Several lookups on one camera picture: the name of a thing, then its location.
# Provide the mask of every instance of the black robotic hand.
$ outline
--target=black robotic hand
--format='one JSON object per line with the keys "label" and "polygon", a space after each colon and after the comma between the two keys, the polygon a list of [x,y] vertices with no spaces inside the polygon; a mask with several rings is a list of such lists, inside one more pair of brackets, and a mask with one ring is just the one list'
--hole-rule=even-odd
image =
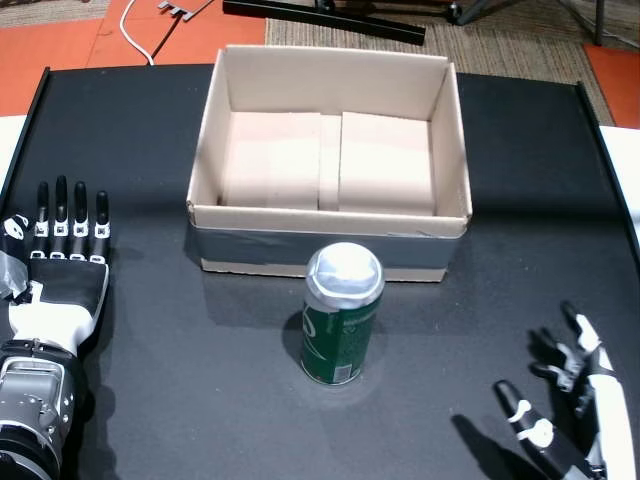
{"label": "black robotic hand", "polygon": [[91,232],[87,192],[75,185],[75,220],[70,229],[67,180],[56,182],[55,219],[49,228],[49,188],[42,182],[37,194],[37,220],[30,251],[30,289],[9,307],[14,339],[39,339],[77,353],[93,332],[109,279],[109,202],[96,195],[96,222]]}
{"label": "black robotic hand", "polygon": [[576,420],[577,444],[540,415],[507,380],[495,391],[518,440],[552,479],[633,480],[635,459],[622,386],[607,352],[586,316],[569,303],[563,311],[577,335],[576,349],[543,329],[537,335],[554,362],[532,371],[566,394]]}
{"label": "black robotic hand", "polygon": [[62,446],[87,392],[77,349],[96,327],[108,285],[108,198],[104,191],[96,196],[93,229],[84,183],[75,186],[72,229],[64,176],[56,182],[55,204],[51,229],[49,188],[42,182],[28,254],[26,218],[15,215],[3,224],[0,286],[11,300],[15,336],[0,348],[0,478],[58,479]]}

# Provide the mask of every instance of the can lid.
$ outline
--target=can lid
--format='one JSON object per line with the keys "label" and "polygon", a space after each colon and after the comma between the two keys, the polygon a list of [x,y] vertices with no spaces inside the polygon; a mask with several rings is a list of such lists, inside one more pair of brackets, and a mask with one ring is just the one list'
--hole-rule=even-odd
{"label": "can lid", "polygon": [[318,300],[337,309],[368,305],[384,288],[384,273],[376,256],[349,242],[317,251],[307,265],[306,280]]}

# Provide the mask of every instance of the open cardboard box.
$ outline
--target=open cardboard box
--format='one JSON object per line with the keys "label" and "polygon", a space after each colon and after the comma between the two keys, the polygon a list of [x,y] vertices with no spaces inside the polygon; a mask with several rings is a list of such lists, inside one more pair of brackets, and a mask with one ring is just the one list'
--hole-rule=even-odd
{"label": "open cardboard box", "polygon": [[[394,156],[393,168],[376,167],[380,152]],[[279,163],[287,156],[296,168]],[[416,169],[426,184],[415,183]],[[227,47],[211,78],[187,208],[204,270],[300,276],[319,248],[353,241],[376,254],[388,280],[442,280],[472,213],[453,64]]]}

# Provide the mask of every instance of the aluminum can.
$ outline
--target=aluminum can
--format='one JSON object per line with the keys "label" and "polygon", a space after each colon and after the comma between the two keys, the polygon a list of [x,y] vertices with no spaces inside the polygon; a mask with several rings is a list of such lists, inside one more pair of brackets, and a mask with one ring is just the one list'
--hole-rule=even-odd
{"label": "aluminum can", "polygon": [[367,353],[384,289],[380,262],[355,243],[334,243],[307,265],[302,310],[302,368],[314,380],[340,385],[356,378]]}

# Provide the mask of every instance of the gray tape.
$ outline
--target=gray tape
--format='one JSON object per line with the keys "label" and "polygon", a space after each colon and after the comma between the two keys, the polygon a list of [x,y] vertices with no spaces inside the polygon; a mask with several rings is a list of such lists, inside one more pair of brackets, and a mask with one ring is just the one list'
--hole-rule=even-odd
{"label": "gray tape", "polygon": [[371,250],[385,268],[442,269],[458,243],[457,238],[191,228],[204,260],[254,265],[306,265],[322,247],[354,242]]}

